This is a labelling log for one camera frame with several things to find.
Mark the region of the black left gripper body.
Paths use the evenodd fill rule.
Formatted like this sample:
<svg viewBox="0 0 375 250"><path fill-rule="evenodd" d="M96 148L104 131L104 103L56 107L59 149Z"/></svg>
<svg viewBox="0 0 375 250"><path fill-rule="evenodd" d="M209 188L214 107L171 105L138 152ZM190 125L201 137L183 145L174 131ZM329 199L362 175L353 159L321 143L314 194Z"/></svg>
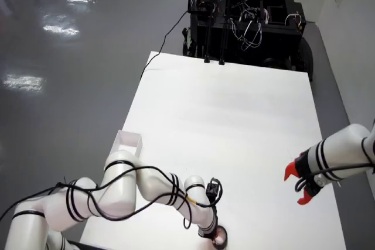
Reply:
<svg viewBox="0 0 375 250"><path fill-rule="evenodd" d="M203 228L198 225L198 235L202 238L216 238L217 237L217 224L210 227Z"/></svg>

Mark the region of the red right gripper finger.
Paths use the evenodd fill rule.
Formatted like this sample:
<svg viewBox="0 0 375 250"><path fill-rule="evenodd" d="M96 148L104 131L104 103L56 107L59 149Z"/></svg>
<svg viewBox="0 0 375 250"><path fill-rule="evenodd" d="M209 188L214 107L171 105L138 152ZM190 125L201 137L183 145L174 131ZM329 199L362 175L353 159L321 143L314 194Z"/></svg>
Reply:
<svg viewBox="0 0 375 250"><path fill-rule="evenodd" d="M303 197L300 198L297 203L299 205L305 205L305 204L308 204L310 201L312 200L312 196L306 191L304 190L303 191Z"/></svg>
<svg viewBox="0 0 375 250"><path fill-rule="evenodd" d="M298 171L296 170L295 161L289 163L285 168L284 180L287 180L290 176L298 177Z"/></svg>

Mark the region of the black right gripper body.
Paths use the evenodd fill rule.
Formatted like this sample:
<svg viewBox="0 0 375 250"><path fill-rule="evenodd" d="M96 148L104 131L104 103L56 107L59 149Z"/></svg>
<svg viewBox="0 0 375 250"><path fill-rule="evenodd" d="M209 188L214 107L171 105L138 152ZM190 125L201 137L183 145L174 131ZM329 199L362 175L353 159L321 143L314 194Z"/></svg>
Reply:
<svg viewBox="0 0 375 250"><path fill-rule="evenodd" d="M304 190L310 197L315 197L322 188L315 183L311 175L312 172L308 163L308 153L309 149L302 152L300 156L295 159L295 168L299 177L299 180L295 184L295 191L299 192Z"/></svg>

